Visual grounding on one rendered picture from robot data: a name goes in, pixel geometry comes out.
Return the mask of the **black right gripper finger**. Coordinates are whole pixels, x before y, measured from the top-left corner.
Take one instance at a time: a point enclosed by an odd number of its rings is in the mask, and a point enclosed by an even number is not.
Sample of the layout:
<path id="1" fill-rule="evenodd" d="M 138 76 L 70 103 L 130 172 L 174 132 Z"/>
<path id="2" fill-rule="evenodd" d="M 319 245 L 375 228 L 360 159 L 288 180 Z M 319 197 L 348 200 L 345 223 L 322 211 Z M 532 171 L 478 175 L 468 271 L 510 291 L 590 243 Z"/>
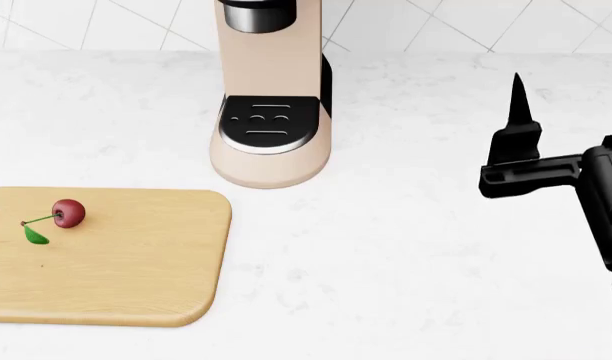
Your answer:
<path id="1" fill-rule="evenodd" d="M 532 119 L 524 83 L 514 74 L 508 121 L 491 140 L 488 165 L 531 161 L 540 158 L 541 125 Z"/>

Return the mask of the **light wooden cutting board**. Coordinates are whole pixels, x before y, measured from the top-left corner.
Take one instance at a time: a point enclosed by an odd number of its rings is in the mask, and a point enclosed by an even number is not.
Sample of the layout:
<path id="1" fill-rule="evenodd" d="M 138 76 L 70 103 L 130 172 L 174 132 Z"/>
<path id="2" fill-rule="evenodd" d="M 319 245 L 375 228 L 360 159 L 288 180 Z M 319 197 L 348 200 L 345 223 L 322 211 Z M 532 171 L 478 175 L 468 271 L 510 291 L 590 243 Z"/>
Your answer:
<path id="1" fill-rule="evenodd" d="M 62 229 L 21 221 L 51 214 L 57 200 L 86 216 Z M 177 327 L 215 297 L 232 218 L 208 190 L 0 187 L 0 323 Z"/>

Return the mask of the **red cherry with green leaf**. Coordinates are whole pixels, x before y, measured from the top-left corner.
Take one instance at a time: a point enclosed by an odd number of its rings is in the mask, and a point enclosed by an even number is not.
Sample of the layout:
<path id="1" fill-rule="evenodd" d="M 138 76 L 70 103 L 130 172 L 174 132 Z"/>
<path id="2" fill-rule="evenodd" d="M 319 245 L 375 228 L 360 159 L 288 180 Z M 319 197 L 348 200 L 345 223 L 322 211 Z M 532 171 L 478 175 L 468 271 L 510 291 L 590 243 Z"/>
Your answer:
<path id="1" fill-rule="evenodd" d="M 62 199 L 53 204 L 50 215 L 30 221 L 21 221 L 20 225 L 24 229 L 24 235 L 28 242 L 34 245 L 48 245 L 50 240 L 33 230 L 31 225 L 40 221 L 52 220 L 56 227 L 69 229 L 81 224 L 85 216 L 86 209 L 82 203 L 77 200 Z"/>

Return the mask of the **beige coffee machine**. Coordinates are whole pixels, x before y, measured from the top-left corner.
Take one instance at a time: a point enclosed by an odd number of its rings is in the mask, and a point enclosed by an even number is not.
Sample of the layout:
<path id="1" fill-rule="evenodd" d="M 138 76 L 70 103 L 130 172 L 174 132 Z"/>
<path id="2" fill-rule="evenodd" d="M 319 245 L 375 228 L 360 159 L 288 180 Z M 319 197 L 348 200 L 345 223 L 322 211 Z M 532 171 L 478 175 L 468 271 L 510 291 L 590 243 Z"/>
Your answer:
<path id="1" fill-rule="evenodd" d="M 215 0 L 224 97 L 210 161 L 247 188 L 297 185 L 327 164 L 332 68 L 322 0 Z"/>

